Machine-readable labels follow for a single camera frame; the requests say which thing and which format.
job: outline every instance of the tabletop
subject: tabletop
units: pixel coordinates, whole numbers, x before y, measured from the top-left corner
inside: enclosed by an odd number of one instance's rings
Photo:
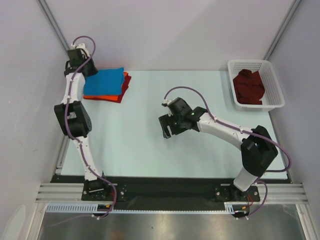
[[[176,86],[198,90],[211,112],[234,124],[264,126],[276,136],[268,112],[237,111],[226,71],[129,71],[129,89],[121,103],[82,100],[92,121],[89,133],[94,161],[105,176],[235,178],[242,168],[241,152],[213,135],[194,130],[163,138],[158,118],[168,113],[161,104]],[[201,98],[187,89],[172,91],[167,99],[183,98],[191,108],[204,107]],[[284,168],[281,154],[268,169]],[[69,143],[62,175],[84,175],[76,147]],[[268,172],[263,179],[286,179],[286,172]]]

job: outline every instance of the blue folded shirt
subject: blue folded shirt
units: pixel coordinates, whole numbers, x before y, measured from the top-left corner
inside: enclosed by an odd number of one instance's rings
[[[99,70],[85,80],[83,93],[86,96],[121,95],[125,81],[124,68]]]

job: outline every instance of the red cloth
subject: red cloth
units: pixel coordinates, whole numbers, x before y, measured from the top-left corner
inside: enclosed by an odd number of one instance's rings
[[[243,69],[233,79],[236,99],[240,104],[262,105],[265,87],[258,71]]]
[[[129,88],[129,83],[131,80],[131,76],[126,75],[124,77],[124,82],[121,87],[121,95],[118,95],[114,100],[110,98],[109,95],[106,96],[83,96],[84,99],[90,99],[90,100],[104,100],[104,101],[109,101],[113,103],[121,103],[122,98],[124,97],[127,89]]]

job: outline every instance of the gray floor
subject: gray floor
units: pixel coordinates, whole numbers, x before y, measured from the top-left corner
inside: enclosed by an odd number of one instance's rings
[[[295,205],[267,205],[249,220],[231,215],[46,213],[38,240],[305,240]]]

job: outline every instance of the white basket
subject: white basket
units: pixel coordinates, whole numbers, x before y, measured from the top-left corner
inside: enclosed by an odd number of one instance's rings
[[[242,69],[247,69],[253,73],[259,71],[265,93],[261,98],[262,105],[241,104],[237,101],[234,86],[234,78]],[[285,105],[285,99],[282,94],[276,73],[269,61],[266,60],[230,60],[228,62],[229,77],[231,82],[233,100],[235,108],[241,111],[271,111],[274,108],[281,108]]]

